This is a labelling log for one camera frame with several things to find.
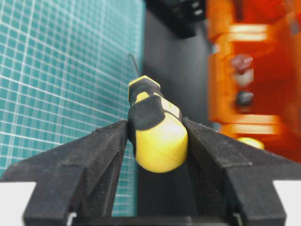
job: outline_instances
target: green cutting mat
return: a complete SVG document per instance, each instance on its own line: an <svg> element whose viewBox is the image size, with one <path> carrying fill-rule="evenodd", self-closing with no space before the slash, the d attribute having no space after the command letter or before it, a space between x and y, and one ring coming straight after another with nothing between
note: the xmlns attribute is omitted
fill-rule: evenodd
<svg viewBox="0 0 301 226"><path fill-rule="evenodd" d="M12 163L127 118L127 59L142 62L142 0L0 0L0 175ZM127 145L113 215L132 216Z"/></svg>

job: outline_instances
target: orange part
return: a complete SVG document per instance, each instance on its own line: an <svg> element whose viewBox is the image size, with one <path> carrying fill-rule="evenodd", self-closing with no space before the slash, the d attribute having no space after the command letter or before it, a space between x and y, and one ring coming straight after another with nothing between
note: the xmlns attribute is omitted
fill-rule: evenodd
<svg viewBox="0 0 301 226"><path fill-rule="evenodd" d="M215 40L240 24L273 24L286 16L286 0L207 0L208 38Z"/></svg>
<svg viewBox="0 0 301 226"><path fill-rule="evenodd" d="M284 0L208 0L209 32L216 53L209 59L209 117L222 124L227 136L251 137L268 151L301 162L301 1L291 12ZM253 58L253 92L249 107L238 107L231 60L238 54Z"/></svg>
<svg viewBox="0 0 301 226"><path fill-rule="evenodd" d="M299 22L299 26L301 26L301 1L300 0L294 0L294 10L295 15L297 17L297 21Z"/></svg>

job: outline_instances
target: black 3d printed jaw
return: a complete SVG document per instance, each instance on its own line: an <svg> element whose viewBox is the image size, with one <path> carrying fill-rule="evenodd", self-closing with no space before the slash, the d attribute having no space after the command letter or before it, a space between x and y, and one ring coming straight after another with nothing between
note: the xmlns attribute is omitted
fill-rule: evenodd
<svg viewBox="0 0 301 226"><path fill-rule="evenodd" d="M244 226L283 226L274 180L301 180L301 164L183 119L188 165L200 214L239 215Z"/></svg>
<svg viewBox="0 0 301 226"><path fill-rule="evenodd" d="M66 225L73 211L110 216L126 143L127 121L119 121L10 166L0 182L37 183L26 225Z"/></svg>

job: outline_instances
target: screwdriver handle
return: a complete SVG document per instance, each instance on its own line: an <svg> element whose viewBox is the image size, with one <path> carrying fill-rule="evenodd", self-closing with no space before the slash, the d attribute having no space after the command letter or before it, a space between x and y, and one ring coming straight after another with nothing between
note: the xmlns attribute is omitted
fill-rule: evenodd
<svg viewBox="0 0 301 226"><path fill-rule="evenodd" d="M129 83L128 137L139 165L168 172L186 158L188 135L182 113L164 99L160 85L146 75Z"/></svg>

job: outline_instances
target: white surface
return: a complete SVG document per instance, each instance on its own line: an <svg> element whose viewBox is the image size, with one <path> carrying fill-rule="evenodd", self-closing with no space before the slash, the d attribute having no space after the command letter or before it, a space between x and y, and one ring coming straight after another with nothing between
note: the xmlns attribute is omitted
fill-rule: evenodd
<svg viewBox="0 0 301 226"><path fill-rule="evenodd" d="M24 226L23 213L36 182L0 183L0 224Z"/></svg>
<svg viewBox="0 0 301 226"><path fill-rule="evenodd" d="M301 181L274 180L273 183L287 215L285 226L300 226Z"/></svg>

